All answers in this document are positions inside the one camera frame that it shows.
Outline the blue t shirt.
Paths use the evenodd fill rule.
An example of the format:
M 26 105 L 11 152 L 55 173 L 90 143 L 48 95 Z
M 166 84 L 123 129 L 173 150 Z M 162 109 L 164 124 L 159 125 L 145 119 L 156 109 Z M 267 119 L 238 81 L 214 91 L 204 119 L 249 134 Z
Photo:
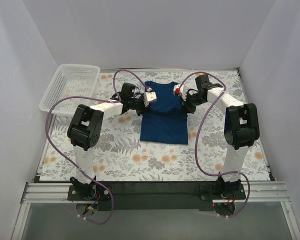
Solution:
M 180 97 L 174 95 L 176 82 L 146 81 L 157 100 L 142 113 L 140 140 L 143 142 L 173 145 L 188 144 L 188 114 L 182 111 Z

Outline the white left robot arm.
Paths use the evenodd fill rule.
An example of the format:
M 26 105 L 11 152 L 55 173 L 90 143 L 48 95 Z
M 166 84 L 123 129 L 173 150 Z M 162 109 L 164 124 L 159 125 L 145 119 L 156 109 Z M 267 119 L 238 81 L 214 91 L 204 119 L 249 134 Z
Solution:
M 124 83 L 121 91 L 114 94 L 108 102 L 91 106 L 80 104 L 77 107 L 67 136 L 73 146 L 75 163 L 78 166 L 76 175 L 70 178 L 70 182 L 82 198 L 91 200 L 97 193 L 93 183 L 96 179 L 93 155 L 101 136 L 103 122 L 129 110 L 135 110 L 141 115 L 156 100 L 156 93 L 151 87 L 146 87 L 142 93 L 137 91 L 134 84 Z

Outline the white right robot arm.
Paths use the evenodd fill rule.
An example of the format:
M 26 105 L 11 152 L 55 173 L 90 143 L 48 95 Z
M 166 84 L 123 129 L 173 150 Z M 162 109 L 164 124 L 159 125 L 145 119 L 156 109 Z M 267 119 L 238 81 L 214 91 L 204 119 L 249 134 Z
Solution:
M 210 103 L 224 114 L 227 152 L 222 170 L 214 175 L 217 180 L 207 191 L 213 197 L 227 199 L 244 193 L 242 167 L 248 150 L 260 137 L 258 111 L 255 104 L 243 103 L 227 93 L 227 87 L 220 79 L 216 83 L 210 82 L 211 77 L 210 73 L 200 72 L 195 78 L 196 89 L 186 90 L 182 82 L 173 88 L 173 93 L 180 97 L 181 107 L 187 113 L 193 114 L 197 106 Z

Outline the floral table cloth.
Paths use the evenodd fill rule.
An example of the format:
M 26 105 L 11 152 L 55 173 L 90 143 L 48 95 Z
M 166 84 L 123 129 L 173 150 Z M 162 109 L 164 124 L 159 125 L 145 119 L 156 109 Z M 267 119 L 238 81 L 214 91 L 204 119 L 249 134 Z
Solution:
M 113 73 L 103 71 L 97 80 L 94 97 L 108 99 L 114 94 Z M 167 84 L 181 83 L 190 71 L 137 71 L 142 81 Z M 246 102 L 240 77 L 236 70 L 210 71 L 222 80 L 227 93 Z M 198 127 L 209 103 L 196 108 L 187 118 L 188 145 L 175 145 L 140 141 L 142 117 L 129 110 L 123 115 L 107 119 L 102 124 L 101 136 L 95 147 L 93 170 L 97 181 L 215 181 L 216 177 L 203 174 L 195 161 L 195 141 Z M 210 174 L 217 174 L 226 160 L 227 143 L 224 138 L 225 116 L 213 107 L 209 112 L 198 140 L 200 167 Z M 54 117 L 50 137 L 57 148 L 72 160 L 75 153 L 67 129 L 71 117 Z M 250 181 L 269 181 L 267 161 L 260 141 L 256 141 L 245 156 L 242 172 Z M 76 175 L 76 168 L 49 144 L 45 150 L 39 181 L 69 181 Z

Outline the white plastic basket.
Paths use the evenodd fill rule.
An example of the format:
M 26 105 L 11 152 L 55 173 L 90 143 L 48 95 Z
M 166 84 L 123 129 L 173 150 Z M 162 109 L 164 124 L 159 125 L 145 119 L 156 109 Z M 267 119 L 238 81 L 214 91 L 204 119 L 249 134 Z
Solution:
M 56 102 L 67 97 L 93 97 L 100 71 L 98 66 L 93 65 L 60 65 L 43 94 L 39 109 L 49 112 Z

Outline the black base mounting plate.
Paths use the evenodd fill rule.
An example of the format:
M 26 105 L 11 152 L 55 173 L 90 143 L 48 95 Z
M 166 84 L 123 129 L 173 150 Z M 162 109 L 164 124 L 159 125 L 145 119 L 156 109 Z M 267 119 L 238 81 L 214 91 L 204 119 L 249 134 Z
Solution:
M 213 201 L 244 201 L 248 195 L 242 185 L 234 193 L 221 191 L 216 185 L 215 181 L 103 181 L 90 187 L 72 183 L 67 200 L 88 203 L 98 199 L 100 211 L 213 211 Z

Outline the aluminium frame rail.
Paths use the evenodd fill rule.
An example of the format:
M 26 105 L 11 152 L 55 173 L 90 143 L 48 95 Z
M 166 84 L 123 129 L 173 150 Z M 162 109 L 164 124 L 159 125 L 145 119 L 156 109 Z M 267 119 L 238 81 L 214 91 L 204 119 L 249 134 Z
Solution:
M 225 198 L 207 196 L 202 192 L 204 182 L 106 182 L 113 197 L 200 197 L 221 203 Z M 250 202 L 289 202 L 291 200 L 283 182 L 253 181 L 250 186 L 243 183 L 241 193 L 234 201 L 244 202 L 245 194 Z M 25 203 L 84 203 L 87 199 L 79 196 L 70 183 L 28 183 L 21 198 Z

